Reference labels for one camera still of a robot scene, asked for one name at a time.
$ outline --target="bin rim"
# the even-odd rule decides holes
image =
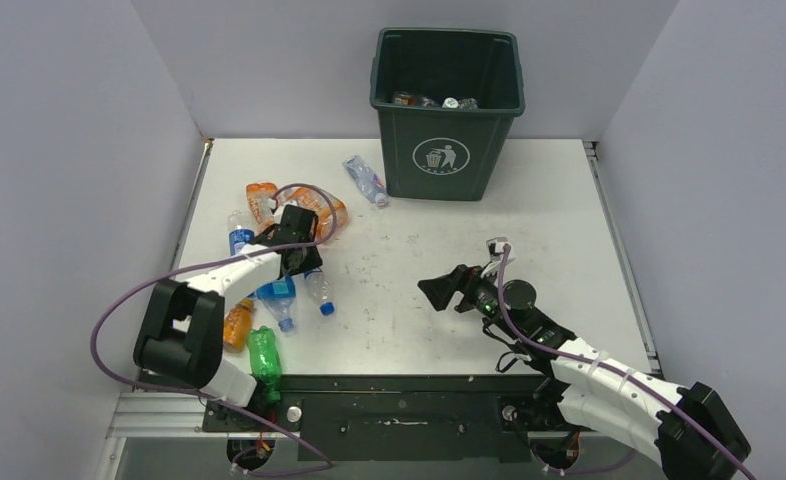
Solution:
[[[380,102],[376,100],[376,89],[378,88],[378,54],[381,52],[381,44],[384,36],[390,32],[455,32],[455,33],[477,33],[493,36],[504,36],[508,38],[511,43],[511,50],[514,53],[514,64],[516,65],[517,72],[517,91],[519,92],[519,106],[517,108],[474,108],[474,109],[451,109],[442,107],[422,107],[418,105],[394,105],[388,102]],[[505,116],[505,117],[519,117],[525,112],[525,83],[523,82],[522,66],[520,64],[520,51],[517,48],[517,36],[511,32],[503,32],[500,30],[480,30],[470,28],[435,28],[435,27],[387,27],[382,28],[378,32],[378,42],[375,47],[375,56],[372,58],[372,73],[370,75],[370,92],[369,103],[372,108],[378,111],[385,112],[420,112],[432,113],[444,116]]]

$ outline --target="white bottle cap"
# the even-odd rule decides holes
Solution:
[[[378,205],[379,208],[383,208],[387,206],[388,198],[387,195],[383,193],[376,193],[375,194],[375,204]]]

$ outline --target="circle logo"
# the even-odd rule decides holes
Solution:
[[[414,164],[425,173],[452,175],[470,163],[470,150],[453,138],[429,138],[417,145]]]

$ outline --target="trash bin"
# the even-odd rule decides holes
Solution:
[[[389,28],[378,36],[370,103],[395,197],[481,200],[525,110],[517,40],[479,30]],[[394,92],[475,98],[478,109],[394,105]]]

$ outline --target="white table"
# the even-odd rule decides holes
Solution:
[[[522,278],[538,306],[591,344],[649,371],[632,303],[582,143],[509,140],[480,202],[392,198],[376,209],[340,163],[361,155],[383,176],[373,140],[215,140],[183,240],[181,266],[228,254],[226,217],[246,208],[245,186],[307,182],[340,198],[349,224],[320,248],[337,313],[322,317],[296,280],[298,333],[279,335],[285,374],[484,375],[505,351],[453,300],[435,312],[417,281],[460,263],[484,264],[485,241],[507,236],[517,252],[507,279]],[[277,331],[260,305],[256,326]],[[248,352],[230,355],[249,370]],[[532,373],[518,364],[510,373]]]

